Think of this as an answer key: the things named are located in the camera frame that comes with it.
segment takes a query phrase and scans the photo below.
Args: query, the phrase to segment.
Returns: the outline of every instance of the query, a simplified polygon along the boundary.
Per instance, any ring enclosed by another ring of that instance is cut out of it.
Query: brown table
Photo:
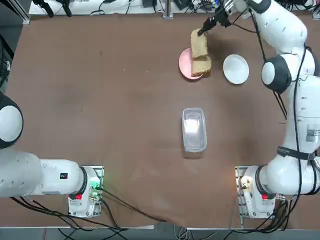
[[[35,18],[23,27],[7,95],[20,106],[24,130],[15,149],[40,158],[104,165],[105,187],[150,215],[187,227],[228,228],[236,199],[235,166],[268,163],[284,137],[284,117],[260,78],[257,37],[216,27],[208,37],[210,77],[186,81],[180,53],[205,14]],[[310,13],[308,45],[320,56],[319,23]],[[253,29],[250,20],[240,25]],[[226,56],[243,56],[247,82],[229,84]],[[273,50],[266,47],[267,56]],[[181,114],[200,107],[207,148],[200,159],[183,152]],[[66,198],[38,197],[67,212]],[[319,197],[302,196],[289,227],[320,229]],[[153,221],[110,202],[122,226]],[[52,216],[1,200],[0,226],[61,226]],[[233,227],[240,227],[236,214]],[[109,223],[104,213],[97,219]]]

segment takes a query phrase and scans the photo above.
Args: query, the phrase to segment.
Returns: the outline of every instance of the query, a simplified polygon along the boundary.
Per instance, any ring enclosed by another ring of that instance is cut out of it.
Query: clear plastic box
[[[202,152],[207,146],[206,121],[201,108],[185,108],[182,112],[182,136],[186,152]]]

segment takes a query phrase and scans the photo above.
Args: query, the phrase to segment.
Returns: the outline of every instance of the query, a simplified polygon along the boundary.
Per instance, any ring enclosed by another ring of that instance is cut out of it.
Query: bread
[[[212,62],[209,56],[206,57],[206,60],[193,60],[192,61],[192,77],[198,77],[202,74],[209,74],[211,71]]]
[[[207,37],[202,34],[198,36],[199,29],[193,30],[191,33],[191,52],[193,60],[206,60],[208,55]]]

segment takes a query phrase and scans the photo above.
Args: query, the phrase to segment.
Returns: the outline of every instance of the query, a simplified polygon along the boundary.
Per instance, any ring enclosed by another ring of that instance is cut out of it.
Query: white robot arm
[[[92,218],[101,213],[104,168],[65,159],[39,159],[11,148],[23,131],[18,105],[0,92],[0,198],[68,194],[69,214]]]
[[[289,103],[285,137],[282,146],[277,149],[277,155],[267,165],[249,166],[240,183],[244,188],[247,216],[267,218],[274,210],[275,194],[296,195],[300,183],[301,194],[320,189],[320,158],[314,154],[320,147],[319,63],[311,49],[305,47],[306,26],[274,0],[225,0],[216,15],[204,22],[198,35],[217,23],[230,26],[229,15],[243,12],[248,7],[252,10],[261,37],[277,52],[275,57],[265,60],[261,70],[262,82],[279,94],[287,92]]]

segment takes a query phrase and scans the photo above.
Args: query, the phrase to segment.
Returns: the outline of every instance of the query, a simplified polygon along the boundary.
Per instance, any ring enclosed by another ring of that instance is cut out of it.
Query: white bowl
[[[243,84],[249,77],[249,66],[242,56],[232,54],[223,62],[223,73],[230,83]]]

